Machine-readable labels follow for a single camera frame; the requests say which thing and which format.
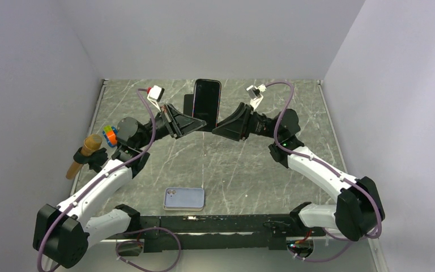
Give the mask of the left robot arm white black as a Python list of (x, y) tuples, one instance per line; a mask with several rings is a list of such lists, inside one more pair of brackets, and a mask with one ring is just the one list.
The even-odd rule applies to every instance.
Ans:
[(44, 205), (37, 214), (33, 247), (37, 268), (44, 271), (42, 259), (71, 268), (86, 251), (117, 234), (132, 238), (142, 225), (140, 213), (127, 205), (96, 217), (99, 207), (119, 188), (128, 184), (144, 168), (155, 140), (170, 135), (181, 138), (206, 125), (204, 120), (179, 112), (164, 104), (147, 124), (132, 117), (117, 125), (117, 148), (101, 171), (77, 193), (56, 206)]

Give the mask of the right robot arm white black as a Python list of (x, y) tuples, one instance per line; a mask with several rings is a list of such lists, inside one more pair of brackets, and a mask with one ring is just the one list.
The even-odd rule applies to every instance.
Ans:
[(376, 183), (367, 176), (347, 174), (319, 158), (297, 139), (299, 131), (298, 115), (293, 109), (270, 118), (240, 103), (212, 133), (234, 141), (244, 141), (250, 134), (277, 137), (278, 141), (268, 147), (272, 158), (304, 175), (335, 201), (334, 205), (304, 202), (294, 208), (289, 213), (294, 234), (301, 236), (312, 228), (327, 228), (339, 231), (350, 241), (379, 236), (385, 212)]

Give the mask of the white phone case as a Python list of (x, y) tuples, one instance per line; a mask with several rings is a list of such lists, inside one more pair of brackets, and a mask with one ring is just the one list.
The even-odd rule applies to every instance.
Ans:
[(166, 211), (201, 211), (203, 210), (204, 206), (197, 206), (197, 207), (192, 207), (192, 206), (163, 206), (163, 209)]

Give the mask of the black phone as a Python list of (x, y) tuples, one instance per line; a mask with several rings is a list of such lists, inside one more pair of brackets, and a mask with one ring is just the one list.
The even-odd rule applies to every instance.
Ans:
[(193, 116), (193, 108), (194, 108), (194, 94), (193, 93), (185, 94), (183, 100), (183, 114), (187, 116)]
[(194, 85), (192, 116), (206, 122), (201, 131), (212, 132), (218, 123), (221, 83), (213, 79), (197, 79)]

